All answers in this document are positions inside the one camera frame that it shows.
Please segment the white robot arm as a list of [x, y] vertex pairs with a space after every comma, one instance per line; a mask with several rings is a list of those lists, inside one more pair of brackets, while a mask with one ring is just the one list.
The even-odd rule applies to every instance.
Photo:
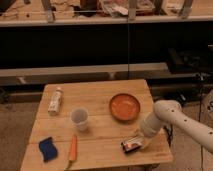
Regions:
[[182, 107], [175, 100], [158, 100], [152, 111], [139, 123], [138, 135], [141, 148], [149, 146], [165, 123], [173, 124], [191, 137], [195, 142], [213, 154], [213, 128], [206, 126], [182, 112]]

